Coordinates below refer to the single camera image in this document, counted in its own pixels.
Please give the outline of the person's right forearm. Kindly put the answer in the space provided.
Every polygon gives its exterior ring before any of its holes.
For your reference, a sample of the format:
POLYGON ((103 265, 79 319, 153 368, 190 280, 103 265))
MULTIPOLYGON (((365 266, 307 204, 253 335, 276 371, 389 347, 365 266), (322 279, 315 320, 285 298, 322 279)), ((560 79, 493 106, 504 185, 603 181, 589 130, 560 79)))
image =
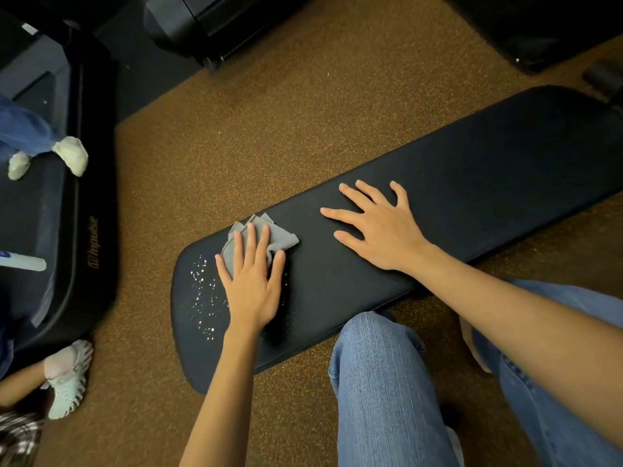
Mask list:
POLYGON ((623 448, 623 329, 424 243, 401 271, 471 323, 561 405, 623 448))

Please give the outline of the person's right jeans leg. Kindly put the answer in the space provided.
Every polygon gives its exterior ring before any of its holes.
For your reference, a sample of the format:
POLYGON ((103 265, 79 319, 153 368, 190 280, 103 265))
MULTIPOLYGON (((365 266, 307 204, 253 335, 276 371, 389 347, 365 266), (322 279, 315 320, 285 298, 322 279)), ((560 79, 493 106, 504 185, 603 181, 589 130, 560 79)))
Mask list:
MULTIPOLYGON (((621 299, 564 284, 527 280, 511 283, 623 328, 621 299)), ((497 378, 543 465, 623 467, 623 449, 572 415, 476 329, 473 338, 480 357, 497 378)))

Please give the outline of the black gym machine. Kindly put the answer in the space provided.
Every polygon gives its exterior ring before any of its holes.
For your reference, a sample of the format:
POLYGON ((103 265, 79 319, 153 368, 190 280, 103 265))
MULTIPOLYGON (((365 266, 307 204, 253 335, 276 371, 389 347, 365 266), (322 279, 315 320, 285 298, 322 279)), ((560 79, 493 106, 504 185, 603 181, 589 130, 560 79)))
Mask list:
POLYGON ((518 70, 536 74, 623 34, 623 0, 444 0, 518 70))

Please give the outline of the person's left jeans leg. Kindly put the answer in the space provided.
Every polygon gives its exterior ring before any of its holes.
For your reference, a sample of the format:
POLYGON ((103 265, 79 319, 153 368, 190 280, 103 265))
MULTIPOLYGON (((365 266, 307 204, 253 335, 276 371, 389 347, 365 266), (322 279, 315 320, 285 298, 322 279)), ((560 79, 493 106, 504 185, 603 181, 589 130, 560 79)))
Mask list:
POLYGON ((421 351, 411 329, 375 312, 343 326, 328 367, 339 467, 460 467, 421 351))

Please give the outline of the white and blue strip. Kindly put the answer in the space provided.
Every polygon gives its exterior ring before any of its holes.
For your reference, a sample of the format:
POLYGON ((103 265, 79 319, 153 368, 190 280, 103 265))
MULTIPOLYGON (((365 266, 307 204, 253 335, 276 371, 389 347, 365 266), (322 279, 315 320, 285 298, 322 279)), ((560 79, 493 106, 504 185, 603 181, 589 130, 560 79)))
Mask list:
POLYGON ((47 269, 46 260, 42 258, 2 250, 0 250, 0 266, 35 272, 47 269))

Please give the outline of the black treadmill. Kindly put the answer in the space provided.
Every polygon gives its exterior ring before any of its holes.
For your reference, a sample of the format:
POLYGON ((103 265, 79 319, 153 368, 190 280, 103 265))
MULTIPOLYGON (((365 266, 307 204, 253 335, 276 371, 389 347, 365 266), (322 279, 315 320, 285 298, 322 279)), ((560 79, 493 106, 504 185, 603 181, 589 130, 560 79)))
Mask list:
POLYGON ((76 177, 53 152, 26 176, 0 162, 0 250, 46 260, 43 272, 0 266, 0 314, 16 353, 44 353, 91 333, 118 286, 114 65, 93 35, 60 22, 0 69, 0 92, 33 109, 89 154, 76 177))

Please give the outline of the person's white shoe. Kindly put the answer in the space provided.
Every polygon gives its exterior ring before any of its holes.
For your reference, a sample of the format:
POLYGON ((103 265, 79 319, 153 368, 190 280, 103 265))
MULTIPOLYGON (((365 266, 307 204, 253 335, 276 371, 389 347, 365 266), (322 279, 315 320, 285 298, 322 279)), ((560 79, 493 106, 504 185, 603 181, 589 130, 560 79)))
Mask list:
POLYGON ((454 455, 456 457, 457 460, 457 464, 458 467, 465 467, 465 461, 464 461, 464 457, 463 457, 463 450, 460 444, 460 440, 458 439, 458 436, 456 434, 456 432, 450 428, 449 426, 446 426, 446 430, 448 432, 448 437, 450 439, 450 442, 452 444, 452 448, 454 451, 454 455))

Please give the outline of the person's jeans leg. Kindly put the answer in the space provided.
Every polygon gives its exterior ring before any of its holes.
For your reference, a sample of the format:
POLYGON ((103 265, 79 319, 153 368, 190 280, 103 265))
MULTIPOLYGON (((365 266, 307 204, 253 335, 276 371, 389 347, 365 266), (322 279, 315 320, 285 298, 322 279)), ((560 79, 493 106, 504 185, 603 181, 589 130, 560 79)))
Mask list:
POLYGON ((45 119, 0 93, 0 162, 20 151, 29 157, 51 152, 59 140, 45 119))
MULTIPOLYGON (((623 328, 621 299, 564 284, 527 280, 511 283, 623 328)), ((623 449, 572 415, 476 329, 473 338, 480 357, 497 378, 543 465, 623 467, 623 449)))
POLYGON ((421 351, 411 329, 375 312, 343 326, 328 367, 339 467, 460 467, 421 351))

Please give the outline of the person's right hand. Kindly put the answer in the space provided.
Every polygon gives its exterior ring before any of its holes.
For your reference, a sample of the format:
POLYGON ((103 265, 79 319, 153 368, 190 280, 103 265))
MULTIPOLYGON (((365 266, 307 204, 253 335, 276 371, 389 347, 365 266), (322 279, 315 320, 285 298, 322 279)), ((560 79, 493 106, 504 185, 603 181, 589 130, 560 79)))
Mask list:
POLYGON ((441 250, 425 239, 411 211, 401 211, 379 191, 379 211, 362 213, 322 207, 327 219, 355 227, 366 241, 366 251, 356 253, 374 266, 416 277, 441 250))

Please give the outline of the person's left forearm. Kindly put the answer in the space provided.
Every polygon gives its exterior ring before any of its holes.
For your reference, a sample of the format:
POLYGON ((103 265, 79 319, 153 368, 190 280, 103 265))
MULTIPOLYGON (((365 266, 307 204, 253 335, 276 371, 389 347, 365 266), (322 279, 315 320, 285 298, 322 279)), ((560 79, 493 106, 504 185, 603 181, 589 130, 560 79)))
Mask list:
POLYGON ((260 330, 231 324, 179 467, 245 467, 260 330))

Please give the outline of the person's tan shoe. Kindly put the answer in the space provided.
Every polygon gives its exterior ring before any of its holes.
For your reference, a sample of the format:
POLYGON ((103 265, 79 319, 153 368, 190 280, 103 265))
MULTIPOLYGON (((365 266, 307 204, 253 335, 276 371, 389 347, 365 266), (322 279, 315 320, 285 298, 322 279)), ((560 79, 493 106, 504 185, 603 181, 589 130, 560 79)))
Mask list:
POLYGON ((473 326, 461 316, 458 317, 458 320, 460 323, 462 338, 465 344, 467 345, 469 351, 471 352, 472 357, 474 358, 476 363, 485 373, 491 374, 492 371, 488 369, 487 365, 485 364, 483 359, 480 357, 479 352, 475 346, 474 338, 473 338, 473 326))

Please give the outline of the plaid cloth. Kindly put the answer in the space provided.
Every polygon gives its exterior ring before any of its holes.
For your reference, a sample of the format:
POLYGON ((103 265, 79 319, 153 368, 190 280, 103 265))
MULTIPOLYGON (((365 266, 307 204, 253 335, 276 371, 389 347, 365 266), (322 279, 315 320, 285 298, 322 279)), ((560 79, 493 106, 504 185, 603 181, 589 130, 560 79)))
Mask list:
POLYGON ((33 467, 42 430, 39 413, 0 413, 0 467, 33 467))

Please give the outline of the grey cleaning cloth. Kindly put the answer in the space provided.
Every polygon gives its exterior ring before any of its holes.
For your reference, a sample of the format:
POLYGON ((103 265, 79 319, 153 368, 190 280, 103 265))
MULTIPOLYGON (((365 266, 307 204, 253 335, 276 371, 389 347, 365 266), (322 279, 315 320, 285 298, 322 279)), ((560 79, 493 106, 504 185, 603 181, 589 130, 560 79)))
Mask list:
POLYGON ((249 224, 253 224, 256 228, 257 240, 261 239, 263 227, 269 227, 270 229, 270 241, 266 254, 268 268, 272 265, 273 258, 278 250, 287 251, 299 243, 299 238, 295 234, 277 225, 267 213, 260 216, 254 214, 245 223, 236 222, 229 230, 228 240, 221 251, 222 259, 231 277, 234 276, 235 233, 240 232, 243 241, 243 252, 245 252, 249 224))

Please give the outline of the black gym machine base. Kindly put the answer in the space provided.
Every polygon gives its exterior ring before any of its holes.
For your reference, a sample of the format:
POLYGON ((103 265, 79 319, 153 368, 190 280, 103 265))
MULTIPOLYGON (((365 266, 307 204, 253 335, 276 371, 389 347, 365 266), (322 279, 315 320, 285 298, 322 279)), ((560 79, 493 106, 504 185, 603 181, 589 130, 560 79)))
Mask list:
POLYGON ((306 1, 143 0, 143 26, 160 49, 214 71, 306 1))

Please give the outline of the black padded gym bench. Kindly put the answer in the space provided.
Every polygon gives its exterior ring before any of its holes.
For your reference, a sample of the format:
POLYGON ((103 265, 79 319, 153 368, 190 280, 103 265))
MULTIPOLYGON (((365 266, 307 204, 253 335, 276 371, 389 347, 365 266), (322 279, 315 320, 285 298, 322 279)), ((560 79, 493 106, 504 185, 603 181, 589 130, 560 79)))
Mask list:
POLYGON ((335 240, 337 229, 356 231, 320 208, 356 210, 338 186, 358 179, 387 197, 390 181, 400 183, 424 236, 473 263, 623 190, 623 100, 531 88, 265 209, 300 242, 287 251, 256 374, 333 336, 356 314, 425 293, 335 240))

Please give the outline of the person's left hand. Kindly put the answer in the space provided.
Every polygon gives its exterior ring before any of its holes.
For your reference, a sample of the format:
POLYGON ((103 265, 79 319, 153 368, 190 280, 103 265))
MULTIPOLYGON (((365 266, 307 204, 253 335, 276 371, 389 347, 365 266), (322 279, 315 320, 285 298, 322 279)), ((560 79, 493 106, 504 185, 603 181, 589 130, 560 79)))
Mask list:
POLYGON ((230 312, 227 334, 257 337, 276 315, 282 289, 280 293, 268 289, 271 267, 267 267, 266 254, 269 241, 270 229, 263 227, 254 270, 245 276, 243 241, 240 232, 235 233, 233 282, 229 290, 225 290, 230 312))

